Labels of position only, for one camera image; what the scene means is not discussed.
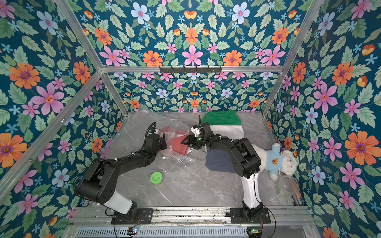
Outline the bag of clothes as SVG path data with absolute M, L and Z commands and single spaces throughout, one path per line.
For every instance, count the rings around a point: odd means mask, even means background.
M 179 119 L 170 119 L 160 125 L 159 135 L 164 135 L 167 148 L 160 151 L 163 159 L 173 160 L 178 163 L 199 163 L 206 159 L 206 153 L 201 150 L 183 145 L 190 128 Z

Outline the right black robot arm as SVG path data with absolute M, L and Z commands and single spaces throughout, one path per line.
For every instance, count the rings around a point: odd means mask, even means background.
M 259 194 L 259 172 L 261 159 L 247 138 L 231 139 L 227 136 L 214 134 L 208 123 L 202 123 L 191 128 L 192 134 L 182 141 L 183 145 L 200 150 L 204 147 L 220 150 L 229 154 L 235 172 L 242 177 L 244 189 L 243 217 L 248 222 L 254 222 L 264 208 Z

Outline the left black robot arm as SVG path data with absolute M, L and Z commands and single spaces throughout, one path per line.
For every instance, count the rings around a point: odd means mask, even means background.
M 121 215 L 131 214 L 136 203 L 117 191 L 118 180 L 127 172 L 151 165 L 159 152 L 167 149 L 165 133 L 158 133 L 156 126 L 156 122 L 149 125 L 140 150 L 124 157 L 97 159 L 92 163 L 76 188 L 77 195 Z

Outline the white garment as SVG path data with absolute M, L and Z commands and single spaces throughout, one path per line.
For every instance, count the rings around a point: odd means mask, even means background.
M 242 126 L 222 126 L 215 125 L 210 126 L 210 129 L 214 134 L 226 136 L 230 139 L 242 139 L 245 137 Z

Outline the green tank top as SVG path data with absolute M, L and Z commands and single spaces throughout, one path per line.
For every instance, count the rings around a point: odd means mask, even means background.
M 201 123 L 210 126 L 241 126 L 242 122 L 235 111 L 208 112 L 202 118 Z

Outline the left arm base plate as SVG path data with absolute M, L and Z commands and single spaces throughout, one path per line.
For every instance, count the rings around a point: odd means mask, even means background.
M 112 216 L 113 225 L 147 225 L 153 217 L 152 208 L 132 208 L 127 214 L 115 212 Z

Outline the navy blue garment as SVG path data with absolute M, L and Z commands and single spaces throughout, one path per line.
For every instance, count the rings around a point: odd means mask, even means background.
M 205 165 L 210 171 L 236 173 L 230 155 L 221 150 L 208 152 Z

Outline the red garment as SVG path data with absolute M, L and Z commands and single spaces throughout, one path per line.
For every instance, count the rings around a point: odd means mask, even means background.
M 163 132 L 165 133 L 165 139 L 168 150 L 174 151 L 184 156 L 186 156 L 189 153 L 188 146 L 182 144 L 182 141 L 189 134 L 187 131 L 171 127 L 165 127 L 163 128 Z

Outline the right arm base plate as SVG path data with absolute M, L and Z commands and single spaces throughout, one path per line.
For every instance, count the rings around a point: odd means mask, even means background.
M 271 215 L 266 208 L 248 209 L 243 207 L 230 208 L 226 213 L 232 224 L 270 224 Z

